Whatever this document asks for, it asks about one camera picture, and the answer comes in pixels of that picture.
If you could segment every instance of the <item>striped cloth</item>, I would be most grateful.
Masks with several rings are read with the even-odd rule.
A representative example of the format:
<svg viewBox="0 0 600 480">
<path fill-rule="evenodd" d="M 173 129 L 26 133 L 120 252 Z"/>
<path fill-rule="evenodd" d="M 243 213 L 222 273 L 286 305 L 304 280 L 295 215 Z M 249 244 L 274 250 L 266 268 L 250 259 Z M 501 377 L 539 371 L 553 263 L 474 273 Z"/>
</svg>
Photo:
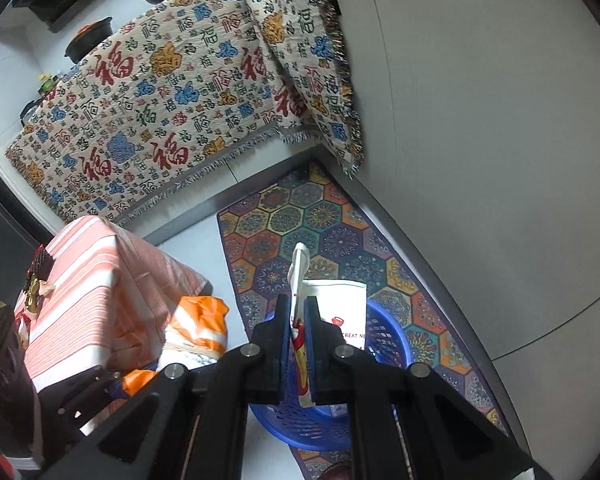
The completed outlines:
<svg viewBox="0 0 600 480">
<path fill-rule="evenodd" d="M 95 365 L 133 370 L 155 361 L 183 296 L 199 273 L 97 216 L 67 225 L 46 250 L 56 289 L 31 322 L 25 366 L 37 391 Z M 16 315 L 24 308 L 21 294 Z"/>
</svg>

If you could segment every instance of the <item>hexagon patterned rug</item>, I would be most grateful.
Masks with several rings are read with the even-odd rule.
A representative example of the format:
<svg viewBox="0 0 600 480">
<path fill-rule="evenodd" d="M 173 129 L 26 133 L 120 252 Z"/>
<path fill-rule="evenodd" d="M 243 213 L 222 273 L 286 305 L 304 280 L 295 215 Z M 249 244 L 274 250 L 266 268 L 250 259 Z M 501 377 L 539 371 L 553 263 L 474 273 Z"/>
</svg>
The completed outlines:
<svg viewBox="0 0 600 480">
<path fill-rule="evenodd" d="M 238 308 L 247 334 L 289 293 L 297 242 L 311 252 L 308 279 L 364 282 L 368 295 L 403 326 L 414 361 L 429 364 L 502 431 L 506 422 L 462 341 L 411 269 L 316 162 L 218 213 Z M 293 449 L 307 480 L 347 450 Z"/>
</svg>

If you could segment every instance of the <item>brown round object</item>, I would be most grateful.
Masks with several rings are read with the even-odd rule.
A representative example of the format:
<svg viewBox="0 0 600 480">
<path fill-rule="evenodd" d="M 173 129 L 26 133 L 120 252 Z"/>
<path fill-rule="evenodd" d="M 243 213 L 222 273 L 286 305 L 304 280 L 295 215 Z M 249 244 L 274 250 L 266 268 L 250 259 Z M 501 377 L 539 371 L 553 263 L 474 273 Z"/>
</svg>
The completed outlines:
<svg viewBox="0 0 600 480">
<path fill-rule="evenodd" d="M 337 462 L 320 475 L 320 480 L 353 480 L 351 462 Z"/>
</svg>

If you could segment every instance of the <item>metal screw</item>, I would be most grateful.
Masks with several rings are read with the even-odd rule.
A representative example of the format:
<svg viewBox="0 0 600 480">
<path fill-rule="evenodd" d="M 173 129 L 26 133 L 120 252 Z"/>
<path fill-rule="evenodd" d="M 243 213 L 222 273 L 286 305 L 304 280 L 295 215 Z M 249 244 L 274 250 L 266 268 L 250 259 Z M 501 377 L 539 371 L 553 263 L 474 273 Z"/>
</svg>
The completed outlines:
<svg viewBox="0 0 600 480">
<path fill-rule="evenodd" d="M 164 374 L 170 379 L 177 379 L 184 373 L 184 366 L 180 363 L 172 363 L 164 368 Z"/>
<path fill-rule="evenodd" d="M 414 377 L 418 377 L 419 379 L 424 379 L 431 373 L 431 368 L 424 363 L 414 363 L 409 370 Z"/>
<path fill-rule="evenodd" d="M 341 357 L 342 359 L 351 357 L 353 355 L 353 346 L 351 346 L 351 345 L 336 346 L 336 349 L 333 351 L 333 353 L 336 354 L 336 357 Z"/>
<path fill-rule="evenodd" d="M 247 343 L 240 347 L 240 353 L 245 357 L 254 357 L 260 353 L 260 347 L 256 343 Z"/>
</svg>

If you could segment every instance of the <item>patterned tablecloth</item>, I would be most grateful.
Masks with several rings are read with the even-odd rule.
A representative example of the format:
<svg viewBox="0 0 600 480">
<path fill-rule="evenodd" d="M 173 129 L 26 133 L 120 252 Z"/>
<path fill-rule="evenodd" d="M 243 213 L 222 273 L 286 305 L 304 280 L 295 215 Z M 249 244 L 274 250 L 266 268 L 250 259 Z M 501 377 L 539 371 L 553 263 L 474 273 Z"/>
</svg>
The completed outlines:
<svg viewBox="0 0 600 480">
<path fill-rule="evenodd" d="M 38 391 L 95 365 L 155 361 L 180 298 L 206 280 L 110 222 L 84 216 L 49 243 L 56 286 L 30 326 L 25 366 Z M 24 307 L 24 295 L 16 314 Z"/>
<path fill-rule="evenodd" d="M 330 0 L 164 1 L 58 83 L 7 156 L 65 221 L 124 225 L 273 134 L 362 161 Z"/>
</svg>

